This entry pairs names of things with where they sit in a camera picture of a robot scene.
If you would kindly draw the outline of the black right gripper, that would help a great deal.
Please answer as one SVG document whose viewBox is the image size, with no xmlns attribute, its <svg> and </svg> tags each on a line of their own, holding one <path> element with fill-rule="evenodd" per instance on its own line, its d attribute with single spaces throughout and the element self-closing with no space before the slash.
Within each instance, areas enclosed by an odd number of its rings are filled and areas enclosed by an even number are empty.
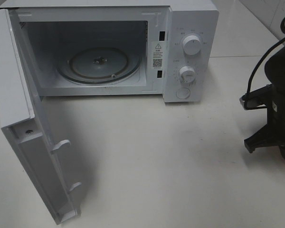
<svg viewBox="0 0 285 228">
<path fill-rule="evenodd" d="M 266 88 L 268 102 L 267 124 L 244 140 L 245 148 L 253 153 L 256 148 L 280 145 L 280 153 L 285 160 L 285 90 Z"/>
</svg>

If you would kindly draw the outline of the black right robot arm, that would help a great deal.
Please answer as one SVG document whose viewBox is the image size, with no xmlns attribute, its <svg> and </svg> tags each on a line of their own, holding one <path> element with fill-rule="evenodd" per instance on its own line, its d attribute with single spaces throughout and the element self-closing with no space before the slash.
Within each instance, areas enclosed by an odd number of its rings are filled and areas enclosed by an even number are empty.
<svg viewBox="0 0 285 228">
<path fill-rule="evenodd" d="M 267 123 L 244 145 L 250 153 L 277 146 L 285 160 L 285 46 L 268 59 L 264 71 L 270 84 L 243 95 L 240 101 L 246 110 L 266 109 Z"/>
</svg>

